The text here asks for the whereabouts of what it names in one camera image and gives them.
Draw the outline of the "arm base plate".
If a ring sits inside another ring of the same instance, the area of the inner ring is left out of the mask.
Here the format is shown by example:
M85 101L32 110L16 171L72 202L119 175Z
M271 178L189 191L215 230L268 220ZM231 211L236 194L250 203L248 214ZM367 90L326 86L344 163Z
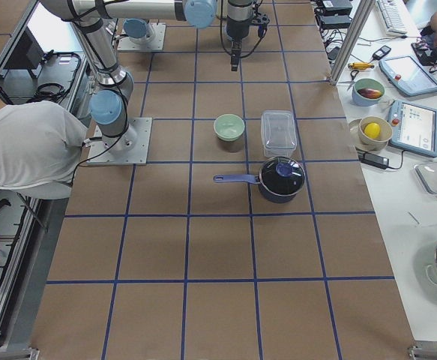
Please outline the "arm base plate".
M89 147L87 164L91 166L146 165L151 138L152 118L132 117L127 132L115 145L115 139L103 136L98 125L94 137L102 139Z
M161 52L164 46L166 24L146 23L146 33L143 37L131 37L124 29L116 44L116 49L122 53L154 53Z

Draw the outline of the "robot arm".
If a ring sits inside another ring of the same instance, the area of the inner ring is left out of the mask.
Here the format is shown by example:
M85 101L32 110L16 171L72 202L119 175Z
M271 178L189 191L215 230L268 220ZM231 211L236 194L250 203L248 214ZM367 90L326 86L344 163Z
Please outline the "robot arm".
M269 18L259 12L256 1L42 1L51 14L70 23L79 43L91 63L99 86L124 94L133 91L131 76L120 65L112 44L108 41L105 20L177 20L196 29L205 29L213 23L216 7L227 7L226 33L232 47L231 70L236 71L240 60L242 42L250 27L258 28L262 40L268 30Z
M136 44L145 44L154 39L154 30L145 19L126 19L123 31Z

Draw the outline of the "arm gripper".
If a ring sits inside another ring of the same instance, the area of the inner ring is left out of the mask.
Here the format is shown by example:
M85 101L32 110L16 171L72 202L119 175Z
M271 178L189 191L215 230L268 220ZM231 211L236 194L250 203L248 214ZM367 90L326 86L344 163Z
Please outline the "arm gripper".
M241 40L233 40L231 48L231 71L237 71L239 65L239 57L241 56Z

